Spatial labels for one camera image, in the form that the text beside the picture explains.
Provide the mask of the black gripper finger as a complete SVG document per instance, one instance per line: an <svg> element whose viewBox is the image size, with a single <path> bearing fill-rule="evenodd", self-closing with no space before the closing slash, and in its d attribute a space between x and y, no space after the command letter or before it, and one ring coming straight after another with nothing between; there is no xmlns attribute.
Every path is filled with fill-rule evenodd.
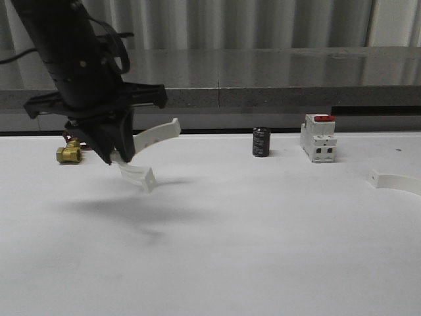
<svg viewBox="0 0 421 316"><path fill-rule="evenodd" d="M110 136L114 148L126 163L130 162L135 154L133 119L132 110L122 110L116 112L110 122Z"/></svg>
<svg viewBox="0 0 421 316"><path fill-rule="evenodd" d="M70 134L85 142L106 164L111 164L111 152L114 147L98 124L70 125Z"/></svg>

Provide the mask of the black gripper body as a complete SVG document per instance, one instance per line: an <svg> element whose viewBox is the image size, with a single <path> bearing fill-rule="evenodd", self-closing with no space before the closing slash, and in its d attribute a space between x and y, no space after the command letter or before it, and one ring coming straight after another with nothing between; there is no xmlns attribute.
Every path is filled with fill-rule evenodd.
<svg viewBox="0 0 421 316"><path fill-rule="evenodd" d="M41 114L55 114L70 120L94 119L126 108L154 105L162 109L166 106L166 90L163 85L122 84L110 96L95 103L82 102L73 106L65 102L59 92L30 98L24 109L31 119Z"/></svg>

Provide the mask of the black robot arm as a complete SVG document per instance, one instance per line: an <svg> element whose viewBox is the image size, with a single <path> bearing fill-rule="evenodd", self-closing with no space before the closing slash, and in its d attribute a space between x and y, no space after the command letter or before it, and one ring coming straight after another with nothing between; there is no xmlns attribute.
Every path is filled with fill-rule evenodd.
<svg viewBox="0 0 421 316"><path fill-rule="evenodd" d="M127 50L106 22L96 36L94 18L80 1L13 1L57 92L33 97L24 108L34 119L42 113L65 116L65 128L86 142L104 162L117 151L130 162L135 154L134 107L163 108L165 86L124 82L130 69Z"/></svg>

